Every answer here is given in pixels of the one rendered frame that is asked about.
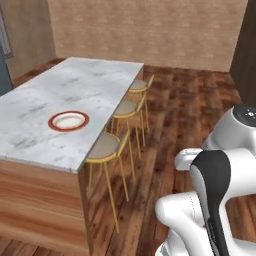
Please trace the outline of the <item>white plate with red rim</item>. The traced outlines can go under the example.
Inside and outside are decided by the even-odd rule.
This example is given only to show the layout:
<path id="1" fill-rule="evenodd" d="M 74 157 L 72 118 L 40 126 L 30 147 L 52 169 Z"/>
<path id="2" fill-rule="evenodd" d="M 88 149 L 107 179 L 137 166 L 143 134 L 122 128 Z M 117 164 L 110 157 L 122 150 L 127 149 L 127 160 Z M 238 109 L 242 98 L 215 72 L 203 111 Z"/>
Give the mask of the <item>white plate with red rim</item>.
<path id="1" fill-rule="evenodd" d="M 64 111 L 53 115 L 48 120 L 48 126 L 58 132 L 71 132 L 85 127 L 90 117 L 81 111 Z"/>

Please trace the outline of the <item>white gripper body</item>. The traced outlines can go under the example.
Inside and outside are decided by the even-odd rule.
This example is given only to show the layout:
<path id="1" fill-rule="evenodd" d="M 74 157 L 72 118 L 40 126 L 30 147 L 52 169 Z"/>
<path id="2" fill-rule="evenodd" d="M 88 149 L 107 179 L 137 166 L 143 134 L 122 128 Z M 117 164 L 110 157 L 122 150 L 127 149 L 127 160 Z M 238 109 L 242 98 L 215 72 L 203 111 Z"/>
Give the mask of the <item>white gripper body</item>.
<path id="1" fill-rule="evenodd" d="M 201 151 L 201 148 L 186 148 L 181 150 L 175 157 L 175 168 L 178 171 L 187 171 L 192 161 Z"/>

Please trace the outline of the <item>yellow stool with tan seat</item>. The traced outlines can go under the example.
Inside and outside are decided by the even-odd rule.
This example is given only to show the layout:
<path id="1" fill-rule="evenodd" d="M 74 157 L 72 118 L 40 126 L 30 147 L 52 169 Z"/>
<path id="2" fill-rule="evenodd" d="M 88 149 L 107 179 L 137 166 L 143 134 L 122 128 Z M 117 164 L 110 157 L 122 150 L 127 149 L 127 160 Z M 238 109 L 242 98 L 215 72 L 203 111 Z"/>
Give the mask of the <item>yellow stool with tan seat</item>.
<path id="1" fill-rule="evenodd" d="M 148 81 L 135 79 L 129 89 L 129 93 L 141 94 L 141 96 L 147 97 L 147 90 L 152 85 L 153 80 L 154 80 L 154 76 L 151 76 Z M 144 100 L 143 105 L 145 107 L 146 128 L 147 128 L 147 131 L 150 131 L 147 100 Z"/>
<path id="2" fill-rule="evenodd" d="M 99 164 L 101 168 L 104 170 L 117 233 L 119 233 L 120 230 L 119 230 L 117 212 L 116 212 L 115 201 L 114 201 L 107 164 L 114 159 L 118 160 L 120 165 L 120 170 L 121 170 L 121 177 L 122 177 L 125 197 L 126 197 L 126 200 L 129 200 L 127 183 L 126 183 L 126 178 L 124 174 L 124 166 L 122 162 L 122 153 L 126 145 L 131 145 L 129 130 L 127 130 L 121 137 L 118 137 L 112 133 L 102 132 L 99 138 L 97 139 L 97 142 L 94 144 L 93 148 L 91 149 L 90 153 L 86 158 L 86 162 L 89 164 L 89 184 L 88 184 L 89 191 L 92 191 L 93 165 Z"/>
<path id="3" fill-rule="evenodd" d="M 126 126 L 129 126 L 129 119 L 135 116 L 140 116 L 141 129 L 144 129 L 144 123 L 147 122 L 143 119 L 143 112 L 147 110 L 146 95 L 143 94 L 138 102 L 130 99 L 122 100 L 117 107 L 112 119 L 117 121 L 125 120 Z M 142 142 L 145 142 L 145 131 L 142 131 Z"/>

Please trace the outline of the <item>blue-grey cabinet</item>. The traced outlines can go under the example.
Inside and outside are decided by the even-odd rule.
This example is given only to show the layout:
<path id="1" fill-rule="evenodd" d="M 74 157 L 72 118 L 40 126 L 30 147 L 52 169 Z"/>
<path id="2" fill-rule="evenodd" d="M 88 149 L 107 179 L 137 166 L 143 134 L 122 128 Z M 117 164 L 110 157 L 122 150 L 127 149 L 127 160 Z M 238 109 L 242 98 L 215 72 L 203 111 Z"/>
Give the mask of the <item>blue-grey cabinet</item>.
<path id="1" fill-rule="evenodd" d="M 2 50 L 0 49 L 0 96 L 8 93 L 13 89 L 8 66 Z"/>

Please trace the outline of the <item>grey window blind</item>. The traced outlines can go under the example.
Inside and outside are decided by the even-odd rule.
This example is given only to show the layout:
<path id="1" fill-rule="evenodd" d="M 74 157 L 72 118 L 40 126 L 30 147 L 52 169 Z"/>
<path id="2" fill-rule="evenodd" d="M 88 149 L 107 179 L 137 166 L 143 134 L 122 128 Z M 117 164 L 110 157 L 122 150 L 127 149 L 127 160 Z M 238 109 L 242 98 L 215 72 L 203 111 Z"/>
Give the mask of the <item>grey window blind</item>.
<path id="1" fill-rule="evenodd" d="M 6 59 L 13 56 L 13 51 L 10 43 L 10 38 L 7 32 L 7 27 L 4 21 L 2 8 L 0 7 L 0 46 L 3 51 L 3 55 Z"/>

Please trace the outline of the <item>dark brown tall cabinet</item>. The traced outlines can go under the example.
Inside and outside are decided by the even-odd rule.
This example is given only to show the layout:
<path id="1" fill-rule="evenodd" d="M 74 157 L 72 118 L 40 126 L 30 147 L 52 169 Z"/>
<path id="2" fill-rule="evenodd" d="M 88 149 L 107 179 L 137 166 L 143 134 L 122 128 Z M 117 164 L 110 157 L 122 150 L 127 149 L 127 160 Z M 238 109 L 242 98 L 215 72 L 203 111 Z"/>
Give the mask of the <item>dark brown tall cabinet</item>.
<path id="1" fill-rule="evenodd" d="M 243 103 L 256 107 L 256 0 L 248 0 L 230 75 Z"/>

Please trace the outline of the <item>wooden island with marble top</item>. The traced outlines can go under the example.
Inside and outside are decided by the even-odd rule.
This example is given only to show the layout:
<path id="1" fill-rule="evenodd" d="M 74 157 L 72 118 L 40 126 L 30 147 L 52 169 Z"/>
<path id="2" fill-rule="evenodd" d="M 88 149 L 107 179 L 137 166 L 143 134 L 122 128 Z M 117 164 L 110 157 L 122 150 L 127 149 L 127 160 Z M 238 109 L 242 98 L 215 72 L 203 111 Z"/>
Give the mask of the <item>wooden island with marble top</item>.
<path id="1" fill-rule="evenodd" d="M 0 97 L 0 236 L 92 256 L 86 158 L 142 68 L 69 57 Z M 48 126 L 70 110 L 89 123 Z"/>

